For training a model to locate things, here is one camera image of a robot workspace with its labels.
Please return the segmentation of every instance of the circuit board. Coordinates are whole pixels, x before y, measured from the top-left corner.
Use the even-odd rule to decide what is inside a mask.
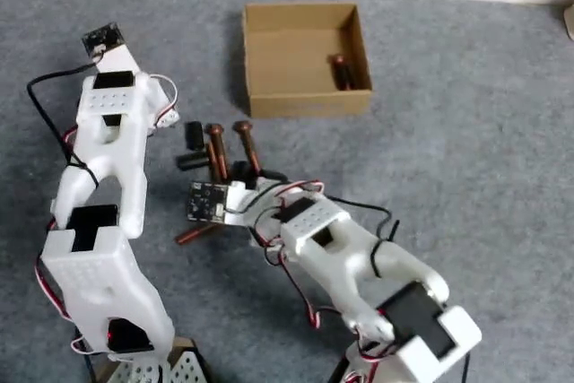
[[[212,183],[191,183],[187,200],[187,218],[198,222],[223,223],[227,186]]]

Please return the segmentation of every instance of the black wire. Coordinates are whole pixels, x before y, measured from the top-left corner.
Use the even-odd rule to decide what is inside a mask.
[[[375,244],[375,247],[373,247],[373,249],[370,251],[370,265],[373,268],[373,272],[375,273],[375,275],[377,276],[377,278],[382,278],[380,276],[380,272],[378,271],[377,268],[377,263],[375,262],[375,255],[377,254],[378,248],[380,247],[380,245],[385,242],[394,242],[395,241],[395,234],[396,234],[396,230],[398,229],[398,225],[401,221],[397,220],[395,221],[395,224],[393,224],[393,227],[391,229],[391,233],[388,235],[387,239],[382,239],[379,238],[377,243]]]
[[[470,352],[465,356],[465,365],[463,368],[463,377],[461,378],[461,383],[466,383],[466,379],[468,378],[468,368],[470,367]]]
[[[57,143],[60,146],[62,153],[64,154],[65,161],[67,162],[67,164],[70,166],[75,166],[76,168],[79,168],[81,170],[85,170],[86,172],[88,172],[88,174],[90,174],[90,177],[91,177],[92,181],[94,182],[94,184],[96,185],[96,187],[100,184],[98,182],[98,179],[96,178],[94,173],[91,171],[91,169],[88,168],[88,165],[86,163],[84,163],[72,150],[70,150],[70,148],[68,148],[68,146],[65,143],[64,139],[62,138],[60,132],[57,130],[56,125],[52,121],[52,118],[50,118],[50,116],[48,115],[46,110],[39,103],[38,98],[36,97],[36,93],[34,93],[33,87],[34,87],[34,85],[36,85],[38,83],[52,80],[54,78],[80,74],[84,71],[87,71],[88,69],[93,68],[95,65],[97,65],[99,63],[99,61],[102,58],[103,58],[103,55],[96,62],[91,62],[91,63],[86,64],[86,65],[81,65],[81,66],[78,66],[74,69],[68,69],[68,70],[64,70],[64,71],[57,71],[57,72],[52,72],[50,74],[41,75],[37,78],[34,78],[33,80],[31,80],[29,83],[26,84],[26,90],[28,91],[28,95],[30,96],[30,100],[34,104],[34,107],[36,108],[36,110],[38,111],[38,113],[40,114],[42,119],[44,120],[44,123],[46,123],[46,126],[48,126],[48,128],[50,129],[50,132],[52,132],[52,135],[56,138]]]
[[[390,220],[393,218],[393,214],[384,206],[364,204],[362,202],[348,201],[346,199],[342,199],[341,197],[331,196],[331,195],[325,195],[325,197],[328,197],[332,201],[340,202],[341,204],[357,206],[359,208],[366,208],[368,210],[381,211],[382,213],[386,214],[385,218],[383,220],[381,220],[380,223],[377,225],[376,233],[377,233],[377,237],[379,239],[382,238],[381,235],[382,235],[383,228],[385,226],[387,226],[387,223],[389,223]]]
[[[78,339],[79,337],[82,336],[82,333],[80,332],[80,330],[78,329],[78,327],[75,328],[74,330],[74,340]],[[86,344],[85,342],[82,340],[77,342],[80,345],[80,348],[83,351],[86,351]],[[96,379],[96,372],[93,369],[93,364],[91,363],[91,358],[89,354],[83,354],[83,360],[86,364],[86,369],[88,370],[88,374],[90,374],[90,382],[91,383],[98,383],[98,380]]]

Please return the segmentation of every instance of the black cylinder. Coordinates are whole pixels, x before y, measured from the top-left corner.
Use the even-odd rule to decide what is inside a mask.
[[[199,152],[205,148],[204,127],[201,121],[186,123],[186,146],[192,152]]]
[[[176,165],[179,170],[195,170],[209,166],[209,159],[205,152],[194,152],[176,157]]]

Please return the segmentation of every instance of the wire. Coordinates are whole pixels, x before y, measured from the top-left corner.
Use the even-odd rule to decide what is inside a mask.
[[[396,220],[395,224],[393,224],[393,228],[391,229],[391,233],[388,235],[387,241],[388,242],[395,242],[395,234],[396,234],[396,230],[398,229],[398,225],[401,221],[400,220]],[[377,263],[375,262],[375,255],[377,254],[378,248],[380,247],[380,245],[385,242],[384,239],[379,238],[377,243],[375,244],[375,247],[373,247],[373,249],[370,251],[370,265],[373,268],[373,272],[375,273],[375,275],[377,276],[377,278],[382,278],[380,271],[377,268]]]
[[[377,368],[379,362],[373,363],[372,367],[370,367],[369,376],[367,377],[367,383],[372,383],[377,375]]]
[[[370,348],[362,347],[361,346],[362,335],[358,330],[356,331],[356,334],[357,334],[357,350],[359,351],[359,355],[362,357],[364,361],[369,363],[377,363],[382,359],[386,358],[387,356],[389,356],[390,354],[392,354],[390,351],[393,347],[395,347],[395,344],[393,343],[387,345],[383,350],[381,350],[377,354],[368,353],[368,350],[372,350],[376,346]]]
[[[257,229],[257,225],[259,224],[259,221],[261,220],[261,217],[263,217],[264,214],[269,213],[270,211],[273,210],[280,210],[281,206],[270,206],[268,208],[266,208],[265,210],[263,210],[261,213],[259,213],[259,215],[256,217],[255,221],[253,222],[253,229],[255,230],[255,232],[257,233],[257,236],[259,237],[258,242],[261,241],[259,243],[259,245],[263,248],[268,248],[271,245],[271,242],[279,237],[275,237],[273,239],[267,240],[265,239],[265,237],[263,235],[261,235],[261,233],[259,232],[259,230]]]
[[[78,329],[78,326],[74,329],[74,337],[78,338],[79,336],[81,336],[82,334],[80,333],[80,329]],[[79,340],[78,343],[80,343],[80,346],[82,347],[82,349],[86,350],[86,346],[85,343],[83,342],[83,340]],[[91,363],[91,359],[90,359],[90,355],[85,354],[83,356],[83,361],[86,364],[86,369],[88,370],[88,374],[90,374],[90,382],[91,383],[98,383],[98,380],[96,379],[96,372],[93,369],[93,364]]]
[[[160,120],[168,113],[170,112],[173,107],[176,106],[176,102],[178,101],[178,86],[173,82],[173,80],[171,78],[169,78],[166,75],[162,75],[162,74],[150,74],[150,78],[159,78],[161,80],[167,81],[168,83],[171,84],[171,87],[173,88],[173,96],[171,98],[171,102],[168,103],[168,105],[162,109],[160,111],[160,114],[158,114],[158,117],[155,119],[155,123],[153,123],[153,126],[157,126],[158,123],[160,123]]]
[[[249,210],[249,208],[253,207],[253,205],[255,205],[263,196],[265,196],[267,193],[269,193],[274,188],[278,188],[279,186],[284,186],[285,184],[287,184],[286,181],[279,181],[277,183],[273,183],[271,186],[269,186],[268,188],[263,190],[261,193],[259,193],[257,196],[255,196],[251,201],[249,201],[249,203],[247,205],[245,205],[245,208],[243,208],[242,210],[232,210],[230,208],[225,208],[225,211],[227,213],[231,213],[231,214],[245,214]]]
[[[36,280],[38,281],[39,287],[42,289],[42,291],[49,299],[49,301],[52,303],[52,305],[56,307],[58,313],[60,314],[60,317],[63,320],[71,322],[72,319],[65,310],[64,303],[56,296],[52,288],[49,286],[48,281],[44,277],[44,274],[39,269],[40,263],[41,263],[41,254],[38,254],[38,257],[36,257],[36,264],[34,265],[34,274],[36,275]]]
[[[73,125],[68,130],[66,130],[64,132],[64,134],[62,135],[62,139],[67,144],[67,146],[70,150],[72,149],[72,145],[70,144],[70,138],[72,137],[73,134],[75,134],[77,132],[77,130],[78,130],[78,125]]]
[[[461,383],[466,383],[468,379],[468,369],[470,367],[470,352],[465,356],[465,365],[463,367],[463,377],[460,379]]]
[[[87,65],[81,65],[81,66],[78,66],[74,69],[67,69],[64,71],[57,71],[57,72],[52,72],[50,74],[44,74],[44,75],[41,75],[41,76],[34,78],[33,80],[31,80],[29,83],[26,84],[26,90],[28,91],[28,96],[30,96],[30,100],[34,104],[34,107],[38,111],[39,115],[44,120],[44,123],[46,123],[46,126],[48,126],[48,128],[50,129],[50,132],[52,132],[52,135],[56,138],[57,143],[60,146],[62,153],[64,154],[65,161],[67,162],[67,164],[69,166],[75,166],[76,168],[79,168],[81,170],[85,170],[86,172],[88,172],[88,174],[90,175],[90,177],[93,180],[96,187],[100,184],[98,179],[96,178],[94,173],[91,171],[91,169],[88,168],[88,165],[86,163],[84,163],[74,153],[74,151],[72,149],[70,149],[70,147],[66,143],[65,139],[60,135],[60,133],[57,130],[56,125],[52,121],[52,118],[50,118],[48,113],[44,110],[42,105],[39,103],[38,98],[36,97],[36,93],[34,93],[33,87],[34,87],[34,85],[36,85],[38,83],[52,80],[54,78],[60,78],[63,76],[70,76],[70,75],[75,75],[75,74],[80,74],[82,72],[85,72],[88,69],[91,69],[95,65],[97,65],[102,58],[103,58],[103,53],[102,53],[101,57],[95,62],[91,62]]]
[[[387,225],[387,223],[390,222],[390,220],[393,218],[393,214],[390,212],[390,210],[388,210],[387,208],[385,208],[384,206],[379,206],[379,205],[372,205],[372,204],[364,204],[362,202],[354,202],[354,201],[348,201],[347,199],[342,199],[341,197],[337,197],[337,196],[331,196],[331,195],[325,195],[325,197],[328,197],[329,199],[331,199],[332,201],[336,201],[336,202],[340,202],[341,204],[346,204],[346,205],[350,205],[350,206],[356,206],[358,208],[365,208],[368,210],[375,210],[375,211],[380,211],[384,214],[386,214],[385,218],[383,220],[381,220],[378,223],[377,226],[377,237],[381,238],[381,234],[383,231],[383,228]]]
[[[277,192],[275,194],[275,197],[278,197],[279,195],[282,195],[283,193],[285,193],[287,190],[291,190],[291,189],[296,188],[296,187],[303,188],[303,186],[306,186],[307,184],[318,185],[319,186],[318,193],[323,193],[323,190],[325,189],[325,184],[323,184],[318,179],[296,181],[296,182],[290,184],[289,186],[287,186],[286,188],[284,188],[283,190],[280,190],[279,192]]]
[[[297,292],[299,293],[301,299],[303,300],[303,302],[305,304],[307,316],[309,318],[309,323],[311,324],[311,326],[313,326],[315,329],[319,329],[319,327],[321,326],[321,313],[324,311],[334,313],[337,315],[341,315],[339,310],[335,309],[333,307],[323,306],[323,307],[318,307],[318,308],[314,309],[313,305],[307,299],[307,296],[305,295],[303,290],[300,288],[299,284],[295,281],[295,278],[291,274],[291,271],[289,271],[289,268],[285,264],[285,256],[283,254],[283,248],[281,248],[279,250],[277,257],[278,257],[279,265],[281,266],[283,271],[287,274],[287,277],[291,281],[291,284],[293,284],[293,286],[295,286],[295,289],[297,290]]]
[[[76,343],[81,343],[84,350],[78,349],[78,348],[75,346]],[[86,352],[86,351],[85,351],[86,345],[85,345],[85,343],[83,342],[83,335],[80,335],[79,337],[77,337],[77,338],[75,338],[74,340],[72,340],[72,342],[70,343],[70,347],[72,347],[72,350],[73,350],[75,353],[78,353],[78,354],[90,355],[90,354],[103,353],[103,352],[95,352],[95,351]]]

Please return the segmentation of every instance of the bolt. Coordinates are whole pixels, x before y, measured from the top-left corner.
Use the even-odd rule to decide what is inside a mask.
[[[217,124],[208,125],[205,132],[207,132],[211,138],[213,151],[215,152],[215,158],[219,166],[222,181],[227,181],[228,170],[227,158],[225,157],[225,146],[223,145],[223,126]]]
[[[245,150],[245,155],[247,156],[249,163],[251,163],[251,168],[253,171],[259,175],[261,173],[261,164],[259,163],[259,158],[257,157],[257,151],[253,144],[253,139],[251,138],[251,129],[253,125],[248,121],[236,121],[233,125],[233,130],[237,132],[243,143],[243,149]]]
[[[213,143],[210,141],[205,146],[207,152],[207,158],[209,159],[209,170],[212,175],[212,182],[221,183],[222,174],[219,171],[219,163],[217,163],[217,157],[215,157],[215,150],[213,149]]]

